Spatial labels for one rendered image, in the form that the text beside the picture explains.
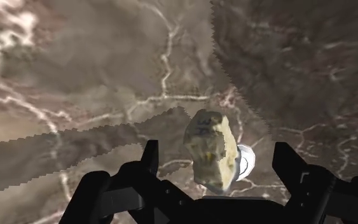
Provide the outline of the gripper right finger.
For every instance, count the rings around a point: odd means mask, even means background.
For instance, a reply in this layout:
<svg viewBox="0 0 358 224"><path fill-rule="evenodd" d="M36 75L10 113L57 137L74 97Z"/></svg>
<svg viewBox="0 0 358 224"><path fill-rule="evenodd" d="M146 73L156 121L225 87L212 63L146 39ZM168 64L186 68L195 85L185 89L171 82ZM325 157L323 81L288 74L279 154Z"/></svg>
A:
<svg viewBox="0 0 358 224"><path fill-rule="evenodd" d="M290 223L323 224L332 216L358 224L358 176L344 181L306 163L286 142L275 143L272 168L291 195L284 207Z"/></svg>

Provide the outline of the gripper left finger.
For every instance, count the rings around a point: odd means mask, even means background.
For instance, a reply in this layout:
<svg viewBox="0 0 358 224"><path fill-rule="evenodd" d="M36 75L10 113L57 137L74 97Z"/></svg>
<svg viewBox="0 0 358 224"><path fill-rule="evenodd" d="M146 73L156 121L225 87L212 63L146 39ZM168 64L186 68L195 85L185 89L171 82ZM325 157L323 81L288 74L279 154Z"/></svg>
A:
<svg viewBox="0 0 358 224"><path fill-rule="evenodd" d="M124 211L138 224L185 224L193 216L194 200L170 181L158 179L158 164L158 141L149 140L141 159L123 164L115 175L85 174L59 224L110 224Z"/></svg>

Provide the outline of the pale yellow bottle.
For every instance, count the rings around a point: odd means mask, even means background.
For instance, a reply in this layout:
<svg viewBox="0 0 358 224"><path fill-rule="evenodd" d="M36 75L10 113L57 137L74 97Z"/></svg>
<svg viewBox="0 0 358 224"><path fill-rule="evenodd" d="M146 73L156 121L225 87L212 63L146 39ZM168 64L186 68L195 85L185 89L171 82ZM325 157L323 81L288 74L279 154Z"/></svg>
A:
<svg viewBox="0 0 358 224"><path fill-rule="evenodd" d="M200 109L184 132L183 145L193 161L193 180L221 195L246 178L256 164L253 149L238 144L226 115Z"/></svg>

